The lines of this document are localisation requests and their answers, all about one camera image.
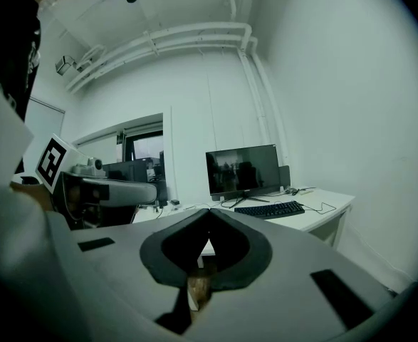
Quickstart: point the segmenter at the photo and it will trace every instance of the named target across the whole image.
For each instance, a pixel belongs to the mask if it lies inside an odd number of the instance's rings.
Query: monitor stand
[[[250,197],[245,192],[242,194],[241,198],[234,203],[234,205],[230,206],[229,209],[234,208],[235,206],[239,205],[241,202],[244,202],[245,200],[254,200],[255,202],[269,202],[267,200],[258,199],[257,197]]]

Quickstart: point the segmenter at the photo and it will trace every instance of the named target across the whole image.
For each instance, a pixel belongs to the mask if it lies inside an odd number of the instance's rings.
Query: speaker
[[[289,172],[289,166],[280,166],[280,185],[285,189],[287,186],[291,186],[291,174]]]

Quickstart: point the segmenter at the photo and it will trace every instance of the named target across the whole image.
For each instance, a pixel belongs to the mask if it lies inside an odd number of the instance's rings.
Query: ceiling bracket
[[[147,38],[150,48],[152,49],[152,51],[155,52],[156,57],[158,57],[160,55],[160,52],[158,51],[158,48],[156,47],[155,42],[150,36],[149,31],[144,32],[144,37]]]

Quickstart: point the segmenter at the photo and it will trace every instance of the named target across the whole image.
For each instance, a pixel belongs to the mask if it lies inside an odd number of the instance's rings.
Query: black shirt
[[[22,120],[39,64],[37,13],[35,0],[0,0],[0,86]],[[17,172],[23,172],[23,163]]]

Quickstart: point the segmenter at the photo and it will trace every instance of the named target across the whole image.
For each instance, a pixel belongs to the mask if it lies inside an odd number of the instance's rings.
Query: window frame
[[[153,138],[153,137],[163,137],[164,140],[164,131],[163,130],[154,130],[153,132],[148,132],[139,135],[131,135],[126,137],[125,139],[125,161],[134,161],[137,160],[136,153],[135,153],[135,146],[134,142],[136,140],[143,140],[146,138]]]

